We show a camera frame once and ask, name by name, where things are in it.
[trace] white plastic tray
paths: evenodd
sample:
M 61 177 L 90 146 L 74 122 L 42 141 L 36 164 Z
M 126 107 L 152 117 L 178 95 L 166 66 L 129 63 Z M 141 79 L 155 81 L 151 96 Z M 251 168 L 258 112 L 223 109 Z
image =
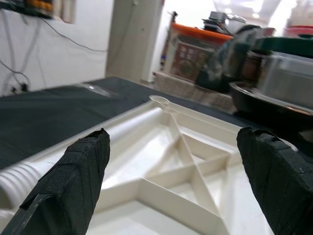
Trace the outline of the white plastic tray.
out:
M 101 127 L 111 158 L 87 234 L 272 234 L 237 149 L 240 127 L 160 96 L 0 171 L 1 197 L 16 208 L 36 181 L 21 187 L 13 174 L 8 183 L 8 172 L 29 166 L 23 178 L 40 178 L 68 145 Z

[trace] orange lid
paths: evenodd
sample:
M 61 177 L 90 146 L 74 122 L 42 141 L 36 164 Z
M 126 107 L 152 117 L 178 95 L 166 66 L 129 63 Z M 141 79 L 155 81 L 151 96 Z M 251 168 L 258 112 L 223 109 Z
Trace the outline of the orange lid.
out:
M 184 35 L 197 37 L 206 41 L 215 41 L 221 44 L 232 38 L 229 35 L 203 30 L 199 28 L 187 27 L 178 23 L 173 23 L 172 27 Z

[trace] black foam padding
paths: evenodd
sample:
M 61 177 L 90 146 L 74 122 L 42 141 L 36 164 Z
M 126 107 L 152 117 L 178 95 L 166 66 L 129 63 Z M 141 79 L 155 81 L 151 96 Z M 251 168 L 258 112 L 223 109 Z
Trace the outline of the black foam padding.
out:
M 276 235 L 313 234 L 313 164 L 268 131 L 243 128 L 238 148 L 252 191 Z
M 109 158 L 110 138 L 103 129 L 69 146 L 38 181 L 3 234 L 84 235 Z

